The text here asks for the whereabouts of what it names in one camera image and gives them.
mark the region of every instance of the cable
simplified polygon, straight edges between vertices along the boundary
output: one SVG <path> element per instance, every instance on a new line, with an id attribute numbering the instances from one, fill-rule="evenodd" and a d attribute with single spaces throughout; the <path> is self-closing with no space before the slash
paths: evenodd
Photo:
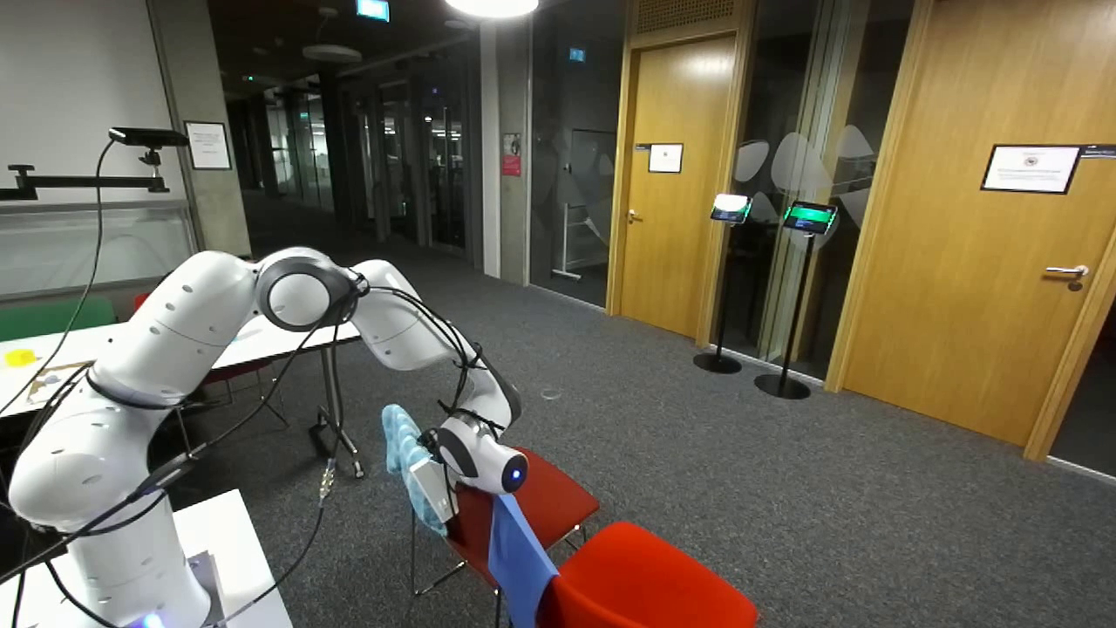
<path id="1" fill-rule="evenodd" d="M 308 556 L 312 556 L 312 548 L 314 548 L 314 542 L 319 542 L 319 534 L 320 534 L 323 503 L 329 503 L 331 488 L 334 488 L 334 458 L 329 458 L 323 468 L 320 468 L 314 528 L 312 528 L 299 556 L 283 570 L 283 574 L 278 574 L 270 589 L 263 589 L 257 598 L 252 598 L 244 606 L 237 606 L 235 613 L 228 613 L 228 616 L 216 622 L 214 628 L 228 628 L 235 616 L 242 616 L 242 613 L 246 613 L 252 606 L 257 606 L 263 599 L 270 599 L 270 598 L 308 563 Z"/>
<path id="2" fill-rule="evenodd" d="M 463 344 L 466 337 L 460 330 L 455 330 L 455 325 L 443 315 L 436 315 L 424 299 L 420 299 L 414 292 L 393 291 L 393 287 L 374 287 L 374 291 L 384 291 L 384 292 L 412 305 L 428 322 L 431 334 L 438 334 L 443 344 L 456 357 L 456 387 L 455 387 L 455 400 L 443 403 L 443 413 L 456 407 L 463 382 L 466 382 L 466 368 L 475 368 L 482 362 L 482 353 L 470 357 Z"/>
<path id="3" fill-rule="evenodd" d="M 67 584 L 58 579 L 58 571 L 57 571 L 52 563 L 45 563 L 45 571 L 48 571 L 48 579 L 57 579 L 57 585 L 64 589 L 64 598 L 67 598 L 83 616 L 91 616 L 95 625 L 113 628 L 113 622 L 105 622 L 102 613 L 95 613 L 91 606 L 83 606 L 83 602 L 67 589 Z"/>
<path id="4" fill-rule="evenodd" d="M 78 379 L 86 373 L 91 367 L 74 368 L 57 394 L 45 398 L 45 403 L 35 413 L 35 423 L 26 429 L 20 445 L 15 458 L 20 458 L 27 449 L 27 442 L 43 434 L 45 417 L 57 415 L 57 407 L 64 403 L 64 398 L 78 387 Z"/>
<path id="5" fill-rule="evenodd" d="M 20 584 L 15 585 L 12 628 L 20 625 L 26 585 L 27 585 L 27 571 L 20 571 Z"/>
<path id="6" fill-rule="evenodd" d="M 102 517 L 95 517 L 91 524 L 83 524 L 78 534 L 64 534 L 58 542 L 52 542 L 48 548 L 35 551 L 30 559 L 26 559 L 20 566 L 6 570 L 0 574 L 0 585 L 6 579 L 15 579 L 17 571 L 52 559 L 57 551 L 64 551 L 67 544 L 74 544 L 78 537 L 86 537 L 91 531 L 97 531 L 105 520 L 113 520 L 117 510 L 134 505 L 136 500 L 166 488 L 172 481 L 178 481 L 186 475 L 187 464 L 202 459 L 210 452 L 210 445 L 229 438 L 237 429 L 244 429 L 256 415 L 263 415 L 263 407 L 270 403 L 270 398 L 274 394 L 278 379 L 286 377 L 288 362 L 296 358 L 296 353 L 283 362 L 283 368 L 274 373 L 271 387 L 264 391 L 264 398 L 244 415 L 237 417 L 228 434 L 219 434 L 216 438 L 199 442 L 187 452 L 178 452 L 174 459 L 166 459 L 165 468 L 157 468 L 152 475 L 147 475 L 124 500 L 117 500 L 114 505 L 108 505 Z"/>
<path id="7" fill-rule="evenodd" d="M 157 510 L 159 503 L 166 503 L 166 493 L 159 493 L 157 500 L 151 500 L 141 512 L 134 512 L 130 520 L 117 520 L 113 528 L 97 528 L 97 531 L 86 531 L 80 537 L 105 537 L 105 534 L 114 534 L 114 531 L 124 531 L 134 528 L 136 520 L 144 520 L 151 510 Z"/>
<path id="8" fill-rule="evenodd" d="M 257 598 L 252 598 L 244 606 L 237 606 L 237 610 L 228 613 L 222 622 L 214 622 L 214 628 L 228 628 L 235 616 L 242 616 L 242 613 L 246 613 L 252 606 L 257 606 L 263 599 L 270 599 L 270 598 L 303 566 L 303 559 L 312 556 L 312 548 L 314 548 L 314 542 L 319 542 L 319 531 L 320 531 L 320 520 L 323 520 L 323 503 L 319 503 L 312 537 L 308 537 L 308 544 L 299 548 L 299 556 L 286 566 L 286 571 L 283 571 L 270 589 L 263 589 Z"/>
<path id="9" fill-rule="evenodd" d="M 102 156 L 97 156 L 97 168 L 95 168 L 95 179 L 97 179 L 97 184 L 95 184 L 95 194 L 97 194 L 97 236 L 95 236 L 91 275 L 86 275 L 86 282 L 83 282 L 83 291 L 80 291 L 78 307 L 74 307 L 71 318 L 67 318 L 64 337 L 58 337 L 57 350 L 38 362 L 38 368 L 20 382 L 20 391 L 15 391 L 15 394 L 0 403 L 0 415 L 4 415 L 17 398 L 26 398 L 26 391 L 52 367 L 52 358 L 64 353 L 64 344 L 67 344 L 67 337 L 71 337 L 71 328 L 74 328 L 78 315 L 80 315 L 83 305 L 91 299 L 91 291 L 95 291 L 97 267 L 102 267 L 102 248 L 105 248 L 102 168 L 105 168 L 105 156 L 108 156 L 113 148 L 114 148 L 114 141 L 105 143 L 105 151 L 102 151 Z"/>

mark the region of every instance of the ceiling light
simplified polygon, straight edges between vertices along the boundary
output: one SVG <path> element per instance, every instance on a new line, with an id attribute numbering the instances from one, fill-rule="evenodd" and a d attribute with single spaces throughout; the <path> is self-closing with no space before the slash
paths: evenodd
<path id="1" fill-rule="evenodd" d="M 537 10 L 537 0 L 448 0 L 448 4 L 482 21 L 509 21 Z"/>
<path id="2" fill-rule="evenodd" d="M 331 42 L 303 46 L 303 56 L 308 56 L 312 63 L 331 63 L 331 66 L 363 63 L 363 53 L 358 53 L 358 48 L 331 46 Z"/>

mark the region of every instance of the table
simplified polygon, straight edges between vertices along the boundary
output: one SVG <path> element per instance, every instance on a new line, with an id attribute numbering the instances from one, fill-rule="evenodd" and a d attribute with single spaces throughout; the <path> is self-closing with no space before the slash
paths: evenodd
<path id="1" fill-rule="evenodd" d="M 210 551 L 222 610 L 244 606 L 252 598 L 257 598 L 274 584 L 242 493 L 219 493 L 205 503 L 178 510 L 174 528 L 186 556 Z M 78 589 L 74 559 L 58 556 L 57 570 L 64 584 Z M 0 625 L 12 625 L 15 589 L 17 589 L 17 579 L 0 585 Z M 91 622 L 78 606 L 64 602 L 64 593 L 57 589 L 48 571 L 35 566 L 27 570 L 27 579 L 26 579 L 20 625 L 52 628 L 52 625 L 91 625 Z M 237 622 L 229 622 L 229 628 L 288 628 L 288 625 L 294 622 L 286 613 L 278 589 L 270 593 L 257 606 L 252 606 Z"/>
<path id="2" fill-rule="evenodd" d="M 114 334 L 123 334 L 124 325 L 102 325 L 102 328 L 74 328 L 64 353 L 52 358 L 43 377 L 0 415 L 27 415 L 38 413 L 74 368 L 95 362 Z M 252 318 L 242 334 L 219 353 L 214 368 L 229 368 L 244 362 L 263 362 L 286 357 L 299 350 L 308 334 L 303 330 L 286 330 L 274 328 L 270 318 Z M 334 337 L 334 328 L 319 328 L 303 350 L 329 344 Z M 357 337 L 352 325 L 338 328 L 338 341 Z M 30 334 L 30 337 L 15 337 L 0 341 L 0 403 L 12 400 L 15 391 L 27 382 L 27 377 L 43 367 L 43 358 L 57 350 L 58 334 Z"/>

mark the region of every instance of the white robotic arm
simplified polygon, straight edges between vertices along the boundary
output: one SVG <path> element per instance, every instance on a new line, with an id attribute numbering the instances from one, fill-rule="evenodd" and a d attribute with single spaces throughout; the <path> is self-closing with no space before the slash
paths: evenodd
<path id="1" fill-rule="evenodd" d="M 214 622 L 210 598 L 181 556 L 172 505 L 157 503 L 157 485 L 151 494 L 136 488 L 151 477 L 147 442 L 157 424 L 205 379 L 256 315 L 288 330 L 352 322 L 392 368 L 456 362 L 451 417 L 431 429 L 436 458 L 455 477 L 489 493 L 514 493 L 528 477 L 528 459 L 500 442 L 515 417 L 509 387 L 393 264 L 338 267 L 312 248 L 286 248 L 257 264 L 202 250 L 144 299 L 113 353 L 74 387 L 15 468 L 15 512 L 58 534 L 78 534 L 134 500 L 97 524 L 108 534 L 71 544 L 83 599 L 97 616 L 114 625 L 157 616 L 166 628 Z"/>

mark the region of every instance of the doorframe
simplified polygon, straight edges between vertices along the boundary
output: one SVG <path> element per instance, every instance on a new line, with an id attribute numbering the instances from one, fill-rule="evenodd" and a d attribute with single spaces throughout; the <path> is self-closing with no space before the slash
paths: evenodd
<path id="1" fill-rule="evenodd" d="M 844 391 L 844 377 L 846 377 L 846 358 L 850 358 L 850 344 L 860 330 L 860 307 L 866 307 L 866 292 L 867 292 L 867 264 L 877 258 L 877 244 L 884 236 L 884 210 L 878 210 L 878 200 L 891 194 L 892 189 L 892 160 L 891 154 L 895 154 L 895 148 L 902 143 L 906 135 L 906 116 L 909 116 L 909 106 L 917 96 L 917 80 L 922 80 L 922 60 L 925 60 L 925 42 L 929 42 L 929 28 L 932 28 L 932 17 L 936 17 L 936 0 L 917 0 L 914 4 L 914 14 L 909 14 L 909 35 L 906 35 L 906 48 L 902 48 L 902 63 L 900 63 L 900 75 L 895 75 L 895 100 L 892 100 L 892 111 L 891 111 L 891 123 L 886 123 L 886 135 L 884 135 L 884 148 L 878 154 L 886 160 L 878 160 L 878 170 L 877 170 L 877 184 L 872 184 L 872 200 L 866 206 L 866 234 L 860 234 L 860 248 L 853 255 L 853 267 L 850 267 L 850 282 L 846 282 L 846 296 L 844 296 L 844 309 L 839 309 L 839 328 L 837 328 L 837 344 L 834 344 L 834 358 L 830 358 L 830 377 L 828 377 L 828 391 Z M 1030 459 L 1046 459 L 1064 417 L 1067 417 L 1067 407 L 1075 400 L 1075 391 L 1086 377 L 1086 367 L 1093 358 L 1093 350 L 1106 328 L 1106 318 L 1114 309 L 1114 299 L 1116 299 L 1116 230 L 1108 234 L 1108 248 L 1102 250 L 1102 260 L 1096 267 L 1096 280 L 1087 282 L 1086 291 L 1086 305 L 1078 309 L 1078 322 L 1070 328 L 1070 337 L 1064 344 L 1064 357 L 1054 368 L 1054 379 L 1044 394 L 1044 403 L 1039 403 L 1039 415 L 1033 417 L 1033 434 L 1023 445 L 1023 452 Z"/>
<path id="2" fill-rule="evenodd" d="M 1116 230 L 1108 234 L 1108 248 L 1106 248 L 1102 260 L 1096 264 L 1096 280 L 1086 291 L 1082 315 L 1070 328 L 1064 357 L 1056 358 L 1056 368 L 1046 387 L 1044 407 L 1035 415 L 1033 436 L 1023 445 L 1023 452 L 1030 459 L 1046 459 L 1046 452 L 1049 452 L 1049 445 L 1054 445 L 1054 438 L 1075 403 L 1075 394 L 1078 394 L 1086 367 L 1096 353 L 1096 341 L 1108 322 L 1114 299 L 1116 299 Z"/>
<path id="3" fill-rule="evenodd" d="M 636 30 L 641 4 L 670 4 L 670 0 L 628 0 L 628 35 L 625 35 L 625 60 L 621 60 L 621 109 L 617 109 L 617 148 L 614 148 L 614 194 L 610 194 L 610 250 L 607 250 L 607 315 L 625 318 L 625 258 L 628 258 L 628 184 L 631 184 L 631 130 L 636 130 L 636 70 L 639 56 L 648 48 L 686 46 L 706 38 L 731 38 L 735 63 L 727 92 L 727 143 L 720 160 L 720 189 L 731 184 L 731 160 L 748 120 L 748 70 L 749 70 L 749 30 L 752 30 L 752 0 L 731 0 L 731 14 L 715 21 L 691 21 L 658 30 Z M 720 267 L 727 255 L 727 230 L 715 222 L 701 236 L 701 275 L 698 275 L 698 322 L 695 341 L 710 341 L 710 318 L 720 296 Z"/>

